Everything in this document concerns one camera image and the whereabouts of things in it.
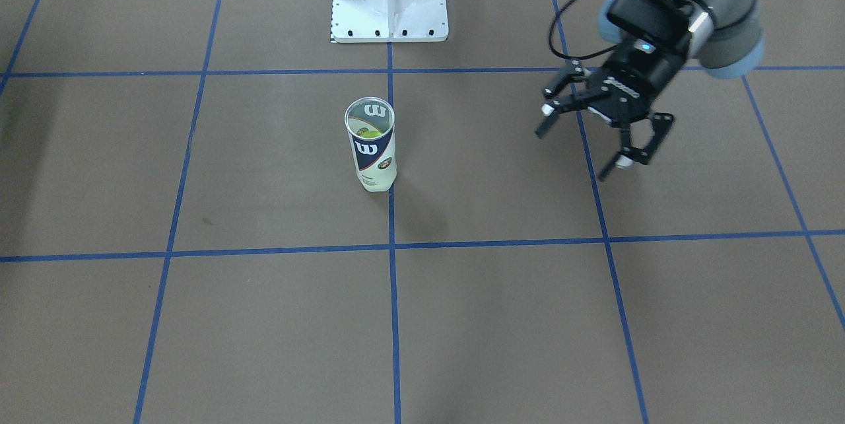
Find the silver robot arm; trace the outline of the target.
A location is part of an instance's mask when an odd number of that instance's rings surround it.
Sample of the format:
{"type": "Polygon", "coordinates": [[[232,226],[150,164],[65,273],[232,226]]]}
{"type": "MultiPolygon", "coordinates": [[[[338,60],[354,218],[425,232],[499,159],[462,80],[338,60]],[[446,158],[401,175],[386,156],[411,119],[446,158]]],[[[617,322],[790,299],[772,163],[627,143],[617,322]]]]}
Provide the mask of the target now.
{"type": "MultiPolygon", "coordinates": [[[[579,0],[568,0],[562,14],[579,0]]],[[[598,174],[647,165],[672,129],[675,117],[652,106],[686,63],[697,60],[716,79],[747,75],[764,55],[760,0],[605,0],[597,27],[609,47],[597,69],[585,57],[550,51],[564,63],[543,89],[543,137],[562,114],[588,111],[619,130],[619,149],[598,174]]]]}

